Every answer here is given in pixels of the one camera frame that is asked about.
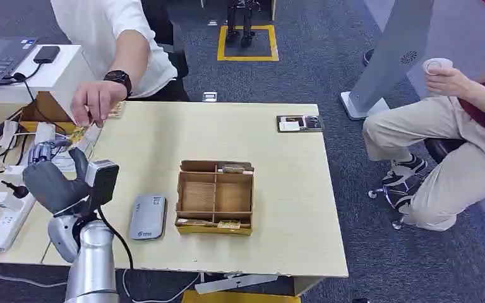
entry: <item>robotic arm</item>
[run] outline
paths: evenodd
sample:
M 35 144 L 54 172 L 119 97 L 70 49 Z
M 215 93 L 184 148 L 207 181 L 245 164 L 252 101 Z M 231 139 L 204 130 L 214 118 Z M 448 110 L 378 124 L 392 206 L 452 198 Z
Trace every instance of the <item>robotic arm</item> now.
M 119 167 L 109 160 L 88 163 L 72 148 L 77 178 L 67 180 L 51 163 L 51 150 L 70 140 L 39 143 L 29 152 L 23 171 L 25 186 L 53 214 L 48 233 L 59 254 L 72 263 L 65 303 L 117 303 L 112 254 L 114 234 L 94 212 L 112 199 Z

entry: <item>chair wheel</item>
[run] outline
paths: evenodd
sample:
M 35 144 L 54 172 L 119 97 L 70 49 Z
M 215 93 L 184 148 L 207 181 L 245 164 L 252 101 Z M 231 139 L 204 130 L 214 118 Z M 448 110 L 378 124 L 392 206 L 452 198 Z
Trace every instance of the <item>chair wheel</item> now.
M 369 191 L 369 192 L 367 193 L 367 195 L 368 195 L 368 196 L 369 196 L 369 198 L 371 198 L 371 199 L 376 199 L 376 197 L 378 197 L 378 194 L 377 194 L 377 193 L 375 193 L 374 191 Z
M 404 217 L 405 216 L 402 216 L 400 219 L 392 222 L 392 226 L 395 230 L 400 230 L 402 228 L 402 225 L 404 225 Z
M 396 220 L 392 222 L 392 226 L 395 230 L 400 230 L 402 228 L 402 223 L 400 221 Z

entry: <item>cardboard compartment box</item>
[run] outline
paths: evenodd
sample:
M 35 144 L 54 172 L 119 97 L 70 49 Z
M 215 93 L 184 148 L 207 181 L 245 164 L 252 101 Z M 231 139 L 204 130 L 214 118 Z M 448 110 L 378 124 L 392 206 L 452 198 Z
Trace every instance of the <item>cardboard compartment box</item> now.
M 176 205 L 180 234 L 252 233 L 254 168 L 247 162 L 181 162 Z

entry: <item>black watch strap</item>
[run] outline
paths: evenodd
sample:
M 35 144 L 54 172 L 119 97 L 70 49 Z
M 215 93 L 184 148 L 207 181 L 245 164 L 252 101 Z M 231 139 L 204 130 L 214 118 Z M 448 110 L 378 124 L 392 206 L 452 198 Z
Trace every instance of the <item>black watch strap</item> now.
M 125 71 L 121 71 L 121 70 L 109 71 L 105 75 L 105 78 L 103 78 L 103 80 L 123 84 L 127 88 L 127 97 L 126 98 L 129 98 L 131 96 L 131 94 L 133 93 L 131 91 L 133 89 L 133 84 L 131 83 L 131 78 L 129 77 L 129 75 Z

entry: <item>gray power bank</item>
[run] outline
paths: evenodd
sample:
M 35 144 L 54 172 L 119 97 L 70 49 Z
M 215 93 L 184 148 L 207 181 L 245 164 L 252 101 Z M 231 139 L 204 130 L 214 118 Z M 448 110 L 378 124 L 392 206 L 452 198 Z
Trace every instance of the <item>gray power bank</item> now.
M 166 199 L 158 194 L 137 196 L 129 225 L 129 237 L 134 240 L 156 239 L 162 235 Z

